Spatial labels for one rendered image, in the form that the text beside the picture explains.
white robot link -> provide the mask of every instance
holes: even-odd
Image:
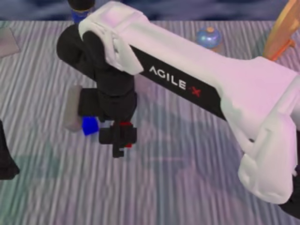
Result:
[[[237,60],[207,50],[140,12],[110,1],[79,23],[105,46],[108,64],[142,74],[226,120],[244,156],[238,176],[260,199],[283,204],[293,192],[300,128],[300,76],[263,57]]]

white casing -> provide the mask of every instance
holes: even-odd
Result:
[[[300,129],[300,76],[263,57],[221,56],[149,22],[141,12],[108,2],[79,24],[96,33],[107,62],[131,75],[143,71],[129,45],[216,88],[244,156],[238,176],[251,193],[282,204],[293,191]]]

orange toy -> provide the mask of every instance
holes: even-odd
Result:
[[[271,30],[263,57],[276,61],[288,47],[295,47],[291,36],[299,27],[300,0],[289,0]]]

table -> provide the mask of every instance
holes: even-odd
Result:
[[[222,54],[262,54],[273,22],[155,22],[193,40],[204,25]],[[55,52],[71,22],[11,22],[21,52],[0,59],[0,118],[21,174],[0,183],[0,225],[300,225],[240,184],[241,151],[228,125],[136,77],[138,143],[122,159],[97,135],[62,127],[69,87],[95,84]],[[300,33],[295,34],[300,44]],[[300,51],[278,63],[299,71]]]

blue block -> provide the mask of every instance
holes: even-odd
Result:
[[[97,133],[99,131],[97,119],[95,117],[83,117],[82,130],[85,136]]]

